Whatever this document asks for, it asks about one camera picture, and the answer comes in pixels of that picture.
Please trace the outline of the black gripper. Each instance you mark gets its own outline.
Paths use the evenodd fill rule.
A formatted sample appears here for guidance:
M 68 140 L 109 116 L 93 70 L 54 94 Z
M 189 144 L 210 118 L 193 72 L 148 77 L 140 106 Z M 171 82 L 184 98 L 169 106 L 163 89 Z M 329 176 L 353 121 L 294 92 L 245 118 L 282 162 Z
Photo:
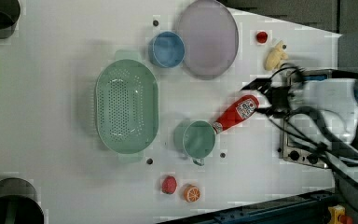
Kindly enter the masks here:
M 271 86 L 270 78 L 256 78 L 249 84 L 241 88 L 242 91 L 259 91 L 264 93 L 268 91 Z M 288 112 L 291 107 L 289 104 L 289 87 L 272 87 L 270 89 L 269 107 L 258 107 L 255 111 L 257 113 L 273 116 L 276 112 Z

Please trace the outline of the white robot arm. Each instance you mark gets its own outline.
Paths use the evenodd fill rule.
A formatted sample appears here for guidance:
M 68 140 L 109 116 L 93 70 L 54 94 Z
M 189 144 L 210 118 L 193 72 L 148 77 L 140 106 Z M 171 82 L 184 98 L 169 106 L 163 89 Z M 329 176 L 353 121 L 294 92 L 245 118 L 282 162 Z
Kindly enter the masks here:
M 292 80 L 275 87 L 271 78 L 257 78 L 243 89 L 267 98 L 269 106 L 257 112 L 280 119 L 279 129 L 292 144 L 358 188 L 358 149 L 351 145 L 358 127 L 358 80 Z

